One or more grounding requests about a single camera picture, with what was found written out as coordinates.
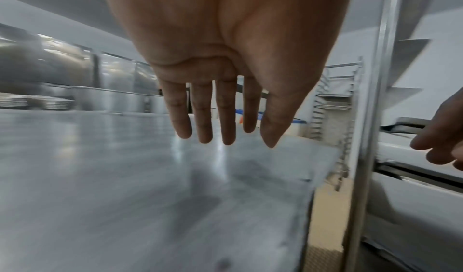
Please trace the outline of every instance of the hand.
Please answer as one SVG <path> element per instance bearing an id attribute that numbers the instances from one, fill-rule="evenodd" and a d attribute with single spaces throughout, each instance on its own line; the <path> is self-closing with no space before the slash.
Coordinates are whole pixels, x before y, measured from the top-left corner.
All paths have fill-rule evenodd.
<path id="1" fill-rule="evenodd" d="M 429 162 L 444 165 L 454 160 L 463 170 L 463 88 L 445 101 L 431 123 L 411 142 L 416 150 L 431 149 Z"/>
<path id="2" fill-rule="evenodd" d="M 349 0 L 108 0 L 160 80 L 173 126 L 191 136 L 185 84 L 199 140 L 212 140 L 212 81 L 223 142 L 236 137 L 237 76 L 244 82 L 244 130 L 254 131 L 269 91 L 261 135 L 274 147 L 318 82 Z"/>

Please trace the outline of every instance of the tiled floor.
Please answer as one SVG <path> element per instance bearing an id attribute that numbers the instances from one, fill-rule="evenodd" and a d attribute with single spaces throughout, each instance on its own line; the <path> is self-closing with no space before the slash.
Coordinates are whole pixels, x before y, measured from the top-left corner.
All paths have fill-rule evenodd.
<path id="1" fill-rule="evenodd" d="M 353 182 L 345 180 L 340 192 L 328 183 L 315 195 L 305 272 L 338 272 L 347 226 Z"/>

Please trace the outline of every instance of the palm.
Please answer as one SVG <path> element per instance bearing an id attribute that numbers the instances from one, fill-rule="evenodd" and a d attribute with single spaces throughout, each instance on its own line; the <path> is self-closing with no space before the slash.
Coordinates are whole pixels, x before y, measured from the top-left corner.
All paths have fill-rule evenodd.
<path id="1" fill-rule="evenodd" d="M 262 87 L 269 91 L 262 137 L 275 146 L 318 82 L 349 0 L 109 0 L 136 47 L 153 66 L 171 119 L 191 135 L 185 83 L 191 83 L 201 142 L 212 139 L 216 82 L 225 144 L 235 140 L 237 75 L 245 76 L 244 128 L 256 125 Z"/>

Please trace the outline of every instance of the metal counter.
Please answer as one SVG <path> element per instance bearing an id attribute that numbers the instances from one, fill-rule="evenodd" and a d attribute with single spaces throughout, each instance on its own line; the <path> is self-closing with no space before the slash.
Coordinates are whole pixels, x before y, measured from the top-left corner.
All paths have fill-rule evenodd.
<path id="1" fill-rule="evenodd" d="M 238 129 L 178 138 L 166 115 L 0 111 L 2 272 L 286 272 L 338 150 Z"/>

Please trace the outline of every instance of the stainless steel table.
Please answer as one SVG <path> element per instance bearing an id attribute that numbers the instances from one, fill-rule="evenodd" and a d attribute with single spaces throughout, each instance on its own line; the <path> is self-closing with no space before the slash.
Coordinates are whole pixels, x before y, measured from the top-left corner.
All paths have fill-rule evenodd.
<path id="1" fill-rule="evenodd" d="M 335 148 L 167 116 L 0 111 L 0 271 L 294 271 Z"/>

